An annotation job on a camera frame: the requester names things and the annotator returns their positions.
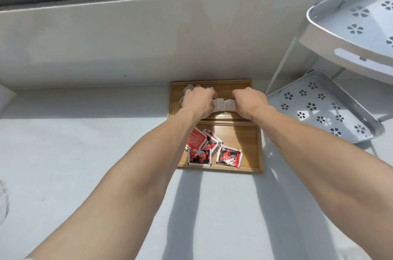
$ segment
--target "white countertop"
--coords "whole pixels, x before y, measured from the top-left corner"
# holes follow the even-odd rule
[[[393,117],[393,86],[339,84],[375,117]],[[263,89],[265,82],[254,82]],[[0,180],[10,210],[1,259],[21,260],[167,116],[169,86],[20,90],[0,116]],[[393,119],[361,148],[393,165]],[[322,213],[269,141],[265,173],[176,170],[138,260],[339,260],[356,245]]]

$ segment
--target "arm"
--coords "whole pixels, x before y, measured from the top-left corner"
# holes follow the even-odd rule
[[[263,129],[326,216],[374,260],[393,258],[393,168],[332,134],[279,113],[254,89],[237,111]]]
[[[187,90],[183,108],[139,139],[86,201],[29,257],[135,259],[192,129],[214,109],[214,96],[212,89]]]

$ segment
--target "wooden drawer organizer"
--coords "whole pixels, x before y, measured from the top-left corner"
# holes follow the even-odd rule
[[[184,95],[183,89],[189,84],[213,87],[217,92],[217,96],[225,100],[232,98],[232,91],[234,89],[251,87],[251,80],[172,82],[168,118],[175,115],[181,109],[182,106],[179,100]],[[187,152],[184,151],[178,168],[263,172],[261,130],[255,123],[244,119],[236,112],[217,112],[201,120],[196,127],[200,130],[209,128],[224,142],[224,145],[241,149],[243,151],[241,166],[240,168],[234,168],[217,165],[217,153],[213,155],[213,164],[211,167],[189,166],[187,163]]]

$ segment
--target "left hand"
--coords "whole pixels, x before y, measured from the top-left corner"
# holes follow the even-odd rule
[[[193,111],[199,119],[208,117],[214,110],[213,99],[217,93],[210,88],[202,88],[197,85],[194,90],[185,92],[183,109]]]

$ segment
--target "hand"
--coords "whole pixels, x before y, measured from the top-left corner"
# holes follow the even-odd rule
[[[233,90],[232,96],[236,101],[236,112],[249,120],[252,120],[251,116],[258,108],[269,105],[264,93],[250,87]]]
[[[192,110],[199,119],[208,117],[214,110],[213,99],[217,93],[210,88],[202,88],[197,85],[194,90],[185,92],[183,109]]]

